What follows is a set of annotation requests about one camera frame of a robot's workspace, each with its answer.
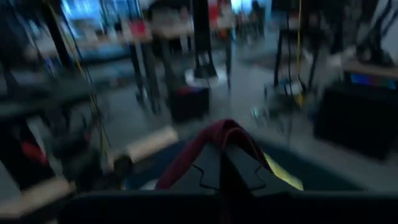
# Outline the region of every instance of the black box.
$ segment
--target black box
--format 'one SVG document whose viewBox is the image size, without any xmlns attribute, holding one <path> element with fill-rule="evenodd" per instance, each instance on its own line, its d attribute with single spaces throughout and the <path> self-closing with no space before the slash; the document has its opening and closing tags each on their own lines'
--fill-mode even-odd
<svg viewBox="0 0 398 224">
<path fill-rule="evenodd" d="M 397 114 L 396 91 L 337 83 L 325 90 L 314 135 L 385 159 L 397 136 Z"/>
<path fill-rule="evenodd" d="M 175 123 L 201 118 L 209 113 L 209 89 L 185 86 L 170 94 L 170 112 Z"/>
</svg>

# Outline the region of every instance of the table leg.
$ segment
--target table leg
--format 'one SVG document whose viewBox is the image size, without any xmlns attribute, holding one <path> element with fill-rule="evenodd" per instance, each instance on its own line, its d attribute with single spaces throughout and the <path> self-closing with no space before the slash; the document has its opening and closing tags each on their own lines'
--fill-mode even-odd
<svg viewBox="0 0 398 224">
<path fill-rule="evenodd" d="M 172 62 L 171 62 L 171 53 L 170 53 L 170 46 L 169 46 L 169 41 L 166 39 L 161 39 L 160 44 L 162 46 L 162 62 L 165 70 L 165 77 L 166 77 L 166 85 L 167 88 L 171 88 L 172 86 L 172 81 L 175 77 L 174 71 L 172 68 Z"/>
<path fill-rule="evenodd" d="M 313 60 L 312 60 L 312 64 L 311 64 L 311 69 L 310 69 L 310 78 L 308 79 L 308 91 L 312 90 L 312 84 L 313 84 L 313 77 L 315 74 L 315 68 L 317 66 L 317 61 L 318 61 L 318 56 L 319 56 L 319 44 L 318 44 L 318 40 L 317 43 L 315 44 L 315 52 L 314 52 L 314 56 L 313 56 Z"/>
<path fill-rule="evenodd" d="M 228 82 L 228 91 L 231 91 L 231 68 L 232 68 L 232 31 L 228 30 L 226 47 L 226 76 Z"/>
<path fill-rule="evenodd" d="M 187 37 L 187 44 L 188 44 L 188 52 L 190 53 L 192 51 L 192 38 Z"/>
<path fill-rule="evenodd" d="M 155 72 L 155 62 L 154 56 L 152 54 L 152 47 L 150 44 L 145 43 L 141 45 L 142 49 L 142 58 L 144 59 L 144 68 L 146 77 L 149 84 L 149 96 L 150 96 L 150 106 L 152 108 L 153 113 L 157 113 L 157 110 L 160 110 L 159 106 L 159 85 L 157 83 L 157 77 Z"/>
<path fill-rule="evenodd" d="M 280 67 L 280 58 L 282 56 L 282 39 L 283 39 L 283 31 L 279 31 L 279 40 L 278 40 L 278 52 L 276 53 L 275 60 L 275 69 L 274 69 L 274 87 L 279 85 L 279 67 Z"/>
<path fill-rule="evenodd" d="M 130 54 L 131 54 L 131 62 L 132 66 L 134 67 L 134 78 L 136 79 L 138 91 L 139 91 L 139 97 L 144 96 L 144 84 L 142 82 L 142 76 L 141 76 L 141 71 L 139 69 L 139 61 L 138 61 L 138 56 L 137 56 L 137 49 L 134 44 L 129 44 L 130 48 Z"/>
</svg>

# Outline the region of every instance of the yellow cable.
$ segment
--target yellow cable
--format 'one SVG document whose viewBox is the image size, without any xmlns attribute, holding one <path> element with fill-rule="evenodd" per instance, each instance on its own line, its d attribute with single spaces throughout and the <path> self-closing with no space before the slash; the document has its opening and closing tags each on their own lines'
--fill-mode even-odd
<svg viewBox="0 0 398 224">
<path fill-rule="evenodd" d="M 51 4 L 49 2 L 46 2 L 46 3 L 49 5 L 49 8 L 51 10 L 51 14 L 54 17 L 55 22 L 57 23 L 58 29 L 60 30 L 60 33 L 61 33 L 62 37 L 67 42 L 69 51 L 72 53 L 72 56 L 73 56 L 73 58 L 74 58 L 74 60 L 76 62 L 76 65 L 77 65 L 78 69 L 79 69 L 80 75 L 84 76 L 84 71 L 83 71 L 83 68 L 81 67 L 80 60 L 76 56 L 75 51 L 72 48 L 72 45 L 71 45 L 70 41 L 66 37 L 62 27 L 59 26 L 59 21 L 57 19 L 57 13 L 55 13 L 53 7 L 51 6 Z M 93 95 L 90 95 L 90 107 L 91 107 L 91 110 L 93 110 L 96 114 L 99 114 L 99 110 L 98 110 L 98 107 L 97 107 L 97 105 L 96 105 L 96 103 L 94 101 Z M 101 145 L 102 145 L 101 152 L 105 153 L 105 156 L 106 156 L 105 138 L 103 137 L 103 125 L 96 124 L 96 126 L 97 126 L 97 129 L 98 129 L 98 132 L 99 132 L 99 140 L 101 141 Z"/>
</svg>

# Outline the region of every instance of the black pole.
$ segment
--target black pole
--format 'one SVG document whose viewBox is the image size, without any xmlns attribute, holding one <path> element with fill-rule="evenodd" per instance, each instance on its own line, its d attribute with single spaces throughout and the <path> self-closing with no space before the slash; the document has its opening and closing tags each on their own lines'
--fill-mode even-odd
<svg viewBox="0 0 398 224">
<path fill-rule="evenodd" d="M 195 38 L 195 78 L 206 78 L 217 76 L 211 55 L 211 39 L 210 39 L 210 18 L 209 7 L 207 1 L 193 0 L 193 26 Z M 207 52 L 209 62 L 201 65 L 199 56 Z"/>
<path fill-rule="evenodd" d="M 51 38 L 54 41 L 55 48 L 57 49 L 58 55 L 62 65 L 66 68 L 72 67 L 72 60 L 69 57 L 67 48 L 63 42 L 61 32 L 58 28 L 58 24 L 52 14 L 52 10 L 47 3 L 42 3 L 41 7 L 42 15 L 47 27 L 49 28 Z"/>
<path fill-rule="evenodd" d="M 139 0 L 135 0 L 134 3 L 136 3 L 136 13 L 138 13 L 137 17 L 143 18 L 144 15 L 142 15 L 141 3 L 139 2 Z"/>
<path fill-rule="evenodd" d="M 315 74 L 315 68 L 317 66 L 317 61 L 318 61 L 318 56 L 319 56 L 319 48 L 320 48 L 320 43 L 319 40 L 315 40 L 315 53 L 313 56 L 312 64 L 311 64 L 311 69 L 310 69 L 310 78 L 308 79 L 308 91 L 312 90 L 312 83 L 313 83 L 313 78 Z"/>
<path fill-rule="evenodd" d="M 130 0 L 127 1 L 127 8 L 129 9 L 129 20 L 132 21 L 132 14 L 131 14 L 131 2 Z"/>
<path fill-rule="evenodd" d="M 279 85 L 279 67 L 280 67 L 280 58 L 282 56 L 283 34 L 284 31 L 281 29 L 279 31 L 278 51 L 276 53 L 275 68 L 274 68 L 274 87 L 277 87 Z"/>
</svg>

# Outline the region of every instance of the black cable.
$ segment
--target black cable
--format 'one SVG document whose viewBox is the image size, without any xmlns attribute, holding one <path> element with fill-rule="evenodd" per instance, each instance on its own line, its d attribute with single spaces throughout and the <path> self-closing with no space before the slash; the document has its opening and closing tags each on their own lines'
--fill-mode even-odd
<svg viewBox="0 0 398 224">
<path fill-rule="evenodd" d="M 398 10 L 393 13 L 390 21 L 387 22 L 387 25 L 384 27 L 384 29 L 381 32 L 381 37 L 385 37 L 387 33 L 389 32 L 391 26 L 395 23 L 396 19 L 398 18 Z"/>
<path fill-rule="evenodd" d="M 291 71 L 290 71 L 290 63 L 291 63 L 292 52 L 291 52 L 291 49 L 290 49 L 289 13 L 287 13 L 286 25 L 287 25 L 287 49 L 288 49 L 288 51 L 289 51 L 289 56 L 288 56 L 288 59 L 287 59 L 287 67 L 288 67 L 288 70 L 289 70 L 290 95 L 293 96 L 293 91 L 292 91 L 292 74 L 291 74 Z"/>
<path fill-rule="evenodd" d="M 388 16 L 388 14 L 391 11 L 391 6 L 392 6 L 392 1 L 388 0 L 385 8 L 383 9 L 383 11 L 380 13 L 380 16 L 376 19 L 373 27 L 368 31 L 367 36 L 362 40 L 361 43 L 358 43 L 356 45 L 357 49 L 362 49 L 364 47 L 367 47 L 367 45 L 373 41 L 373 37 L 374 34 L 380 34 L 381 35 L 381 30 L 382 30 L 382 23 L 384 21 L 384 19 Z"/>
<path fill-rule="evenodd" d="M 70 33 L 71 36 L 72 36 L 73 44 L 75 44 L 75 48 L 76 48 L 76 51 L 77 51 L 77 54 L 78 54 L 78 58 L 79 58 L 80 61 L 83 61 L 83 56 L 82 56 L 82 54 L 81 54 L 81 52 L 80 52 L 80 49 L 79 49 L 79 47 L 78 47 L 76 38 L 75 38 L 75 36 L 73 35 L 72 28 L 70 27 L 70 24 L 69 24 L 69 22 L 67 21 L 67 18 L 66 18 L 66 16 L 64 15 L 64 13 L 62 13 L 62 18 L 63 18 L 63 20 L 65 21 L 65 23 L 66 23 L 66 25 L 67 25 L 67 28 L 68 28 L 69 33 Z M 93 84 L 93 79 L 91 78 L 90 71 L 88 70 L 87 66 L 84 66 L 84 65 L 81 65 L 81 66 L 84 68 L 86 77 L 88 77 L 90 83 Z M 103 116 L 103 114 L 102 114 L 102 112 L 101 112 L 101 110 L 100 110 L 100 107 L 98 106 L 98 100 L 97 100 L 97 96 L 96 96 L 96 95 L 93 96 L 93 101 L 94 101 L 96 110 L 99 111 L 99 113 L 100 113 L 100 114 L 98 114 L 98 115 L 99 115 L 99 116 Z M 106 140 L 107 140 L 107 142 L 108 142 L 109 147 L 112 147 L 111 142 L 109 141 L 109 136 L 108 136 L 108 134 L 107 134 L 107 132 L 106 132 L 106 130 L 105 130 L 105 126 L 104 126 L 104 124 L 103 124 L 103 122 L 102 122 L 102 119 L 99 119 L 99 120 L 98 120 L 98 123 L 99 123 L 98 131 L 99 131 L 99 132 L 100 132 L 100 131 L 103 131 L 102 134 L 105 136 L 105 138 L 106 138 Z M 103 148 L 103 141 L 100 140 L 100 143 L 99 143 L 99 144 L 100 144 L 100 148 L 102 149 L 102 148 Z"/>
<path fill-rule="evenodd" d="M 64 13 L 62 13 L 62 19 L 65 21 L 65 23 L 67 25 L 68 31 L 69 31 L 70 35 L 72 36 L 73 44 L 75 44 L 75 48 L 76 48 L 76 52 L 77 52 L 78 58 L 82 62 L 83 61 L 83 56 L 82 56 L 82 54 L 80 52 L 79 46 L 77 45 L 76 38 L 73 35 L 72 28 L 70 27 L 70 24 L 69 24 L 69 22 L 67 20 L 67 17 L 65 16 Z M 93 83 L 93 79 L 91 78 L 91 75 L 90 75 L 90 72 L 89 72 L 88 68 L 86 66 L 83 66 L 83 67 L 84 67 L 84 71 L 85 71 L 86 77 L 88 78 L 88 80 L 92 84 Z"/>
<path fill-rule="evenodd" d="M 287 13 L 286 18 L 287 18 L 286 19 L 286 24 L 287 24 L 287 33 L 288 33 L 288 35 L 287 35 L 287 48 L 288 48 L 288 51 L 289 51 L 289 57 L 287 59 L 287 66 L 288 66 L 288 69 L 289 69 L 289 87 L 290 87 L 290 98 L 291 98 L 290 100 L 291 100 L 291 103 L 294 103 L 293 90 L 292 90 L 292 76 L 291 76 L 291 71 L 290 71 L 290 63 L 291 63 L 292 53 L 291 53 L 291 49 L 290 49 L 289 13 Z M 291 140 L 291 136 L 292 136 L 292 128 L 293 128 L 293 111 L 291 111 L 290 120 L 289 120 L 289 126 L 288 126 L 288 129 L 287 129 L 287 137 L 288 137 L 287 144 L 288 144 L 289 147 L 290 147 L 290 140 Z"/>
</svg>

